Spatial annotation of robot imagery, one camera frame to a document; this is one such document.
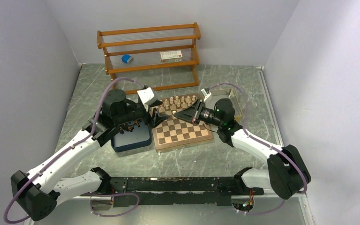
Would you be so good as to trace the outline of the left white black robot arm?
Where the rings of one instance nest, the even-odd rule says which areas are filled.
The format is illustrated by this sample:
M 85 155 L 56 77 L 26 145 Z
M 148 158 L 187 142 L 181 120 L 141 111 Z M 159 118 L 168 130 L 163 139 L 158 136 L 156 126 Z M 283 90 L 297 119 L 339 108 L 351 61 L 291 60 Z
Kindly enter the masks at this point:
M 162 102 L 153 89 L 144 88 L 137 94 L 138 100 L 134 102 L 127 99 L 121 89 L 106 91 L 95 116 L 70 142 L 39 166 L 12 175 L 14 200 L 28 218 L 39 221 L 52 213 L 56 206 L 77 195 L 113 192 L 111 176 L 100 167 L 75 178 L 66 179 L 64 175 L 71 166 L 100 149 L 120 131 L 131 131 L 131 125 L 143 122 L 155 128 L 167 119 L 167 115 L 157 110 Z

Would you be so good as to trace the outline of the light queen chess piece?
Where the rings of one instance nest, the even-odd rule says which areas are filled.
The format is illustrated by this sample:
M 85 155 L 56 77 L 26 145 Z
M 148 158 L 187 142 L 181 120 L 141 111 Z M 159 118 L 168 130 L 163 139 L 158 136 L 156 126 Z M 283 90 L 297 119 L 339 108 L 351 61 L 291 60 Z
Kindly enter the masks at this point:
M 175 103 L 176 105 L 180 104 L 179 96 L 175 96 L 174 103 Z

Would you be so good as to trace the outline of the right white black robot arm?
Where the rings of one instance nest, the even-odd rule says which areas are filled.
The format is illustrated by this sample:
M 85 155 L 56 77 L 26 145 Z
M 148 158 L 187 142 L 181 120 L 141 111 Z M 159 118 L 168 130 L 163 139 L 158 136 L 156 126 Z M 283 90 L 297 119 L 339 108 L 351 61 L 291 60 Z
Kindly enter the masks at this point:
M 311 176 L 298 149 L 293 145 L 270 143 L 247 131 L 235 120 L 231 100 L 220 99 L 209 109 L 198 99 L 174 116 L 191 124 L 202 121 L 216 126 L 223 143 L 244 150 L 266 164 L 267 169 L 245 168 L 235 175 L 234 188 L 239 194 L 246 194 L 252 188 L 264 188 L 287 200 L 295 193 L 306 192 Z

